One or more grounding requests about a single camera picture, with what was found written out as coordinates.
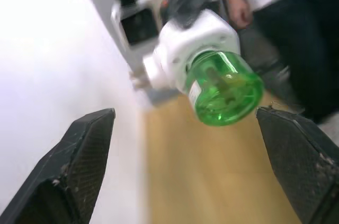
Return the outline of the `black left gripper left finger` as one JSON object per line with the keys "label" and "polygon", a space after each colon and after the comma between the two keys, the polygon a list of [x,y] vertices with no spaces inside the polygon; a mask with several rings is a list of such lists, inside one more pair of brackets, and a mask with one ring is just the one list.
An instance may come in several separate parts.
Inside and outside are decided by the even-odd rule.
{"label": "black left gripper left finger", "polygon": [[89,223],[104,179],[114,109],[75,120],[35,165],[1,223]]}

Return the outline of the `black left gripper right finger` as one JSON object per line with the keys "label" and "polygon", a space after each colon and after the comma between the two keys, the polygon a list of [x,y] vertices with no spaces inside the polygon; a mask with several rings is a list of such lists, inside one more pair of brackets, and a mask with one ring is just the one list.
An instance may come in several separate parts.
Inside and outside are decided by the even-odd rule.
{"label": "black left gripper right finger", "polygon": [[273,172],[302,223],[338,223],[338,146],[311,120],[259,107]]}

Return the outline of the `bystander's bare hand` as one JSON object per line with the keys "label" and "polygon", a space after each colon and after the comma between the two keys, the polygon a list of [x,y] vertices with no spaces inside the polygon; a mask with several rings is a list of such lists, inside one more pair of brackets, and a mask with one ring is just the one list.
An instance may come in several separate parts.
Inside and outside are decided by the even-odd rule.
{"label": "bystander's bare hand", "polygon": [[229,16],[238,29],[244,29],[252,23],[253,14],[246,0],[227,0]]}

